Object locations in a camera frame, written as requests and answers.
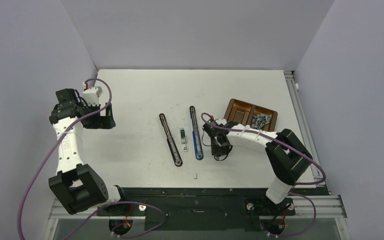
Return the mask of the brown wooden tray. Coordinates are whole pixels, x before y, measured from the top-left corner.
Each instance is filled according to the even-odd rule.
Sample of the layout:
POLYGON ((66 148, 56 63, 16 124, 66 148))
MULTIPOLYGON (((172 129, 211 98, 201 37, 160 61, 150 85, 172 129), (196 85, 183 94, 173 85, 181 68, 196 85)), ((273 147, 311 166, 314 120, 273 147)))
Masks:
POLYGON ((275 130, 278 118, 277 111, 235 98, 232 98, 229 101, 224 114, 224 119, 226 119, 228 122, 237 122, 244 126, 249 125, 251 127, 253 115, 256 114, 271 115, 271 122, 268 127, 264 128, 263 131, 273 132, 275 130))

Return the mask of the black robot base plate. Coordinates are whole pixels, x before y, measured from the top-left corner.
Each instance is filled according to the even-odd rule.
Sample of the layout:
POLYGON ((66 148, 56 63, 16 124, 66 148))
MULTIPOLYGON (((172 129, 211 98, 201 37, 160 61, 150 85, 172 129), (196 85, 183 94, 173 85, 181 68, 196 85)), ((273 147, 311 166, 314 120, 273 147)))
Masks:
POLYGON ((158 230, 278 232, 285 228, 285 217, 298 216, 301 194, 313 198, 327 192, 293 190, 273 203, 264 188, 124 188, 121 204, 105 207, 97 215, 118 218, 126 228, 135 217, 143 217, 146 230, 162 223, 158 230))

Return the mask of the black stapler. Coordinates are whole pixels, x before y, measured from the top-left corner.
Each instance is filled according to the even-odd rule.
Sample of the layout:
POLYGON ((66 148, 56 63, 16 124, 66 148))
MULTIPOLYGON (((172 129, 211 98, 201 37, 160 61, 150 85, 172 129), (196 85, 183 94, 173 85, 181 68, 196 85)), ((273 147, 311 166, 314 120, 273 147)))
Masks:
POLYGON ((166 141, 167 141, 167 145, 168 145, 170 154, 171 154, 172 159, 173 159, 173 163, 176 167, 181 167, 183 165, 183 160, 180 156, 179 150, 176 146, 176 143, 175 143, 173 136, 171 134, 171 131, 169 129, 166 117, 163 113, 159 114, 159 120, 161 122, 161 125, 162 125, 163 130, 164 130, 165 135, 166 135, 166 141))

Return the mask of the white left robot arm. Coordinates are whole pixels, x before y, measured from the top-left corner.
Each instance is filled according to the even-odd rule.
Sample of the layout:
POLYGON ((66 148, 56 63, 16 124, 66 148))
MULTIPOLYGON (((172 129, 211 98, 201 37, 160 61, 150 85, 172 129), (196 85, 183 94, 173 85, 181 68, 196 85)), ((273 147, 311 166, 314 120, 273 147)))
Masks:
POLYGON ((105 204, 109 204, 116 215, 125 214, 129 208, 129 201, 122 197, 120 188, 107 186, 93 168, 82 161, 83 130, 110 130, 116 126, 111 104, 106 104, 104 115, 99 112, 102 93, 99 86, 89 87, 82 94, 72 88, 55 93, 58 103, 49 120, 60 143, 56 175, 49 178, 48 185, 70 215, 105 204))

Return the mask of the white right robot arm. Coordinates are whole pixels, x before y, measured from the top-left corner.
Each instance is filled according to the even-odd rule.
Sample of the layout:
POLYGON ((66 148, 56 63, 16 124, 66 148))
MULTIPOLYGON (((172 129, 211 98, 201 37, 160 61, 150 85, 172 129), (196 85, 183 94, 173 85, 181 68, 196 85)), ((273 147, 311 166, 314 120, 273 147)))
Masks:
POLYGON ((269 214, 277 213, 299 178, 311 165, 312 156, 293 131, 263 131, 237 122, 217 123, 211 120, 203 125, 211 139, 215 157, 227 156, 233 147, 243 147, 266 154, 274 172, 262 207, 269 214))

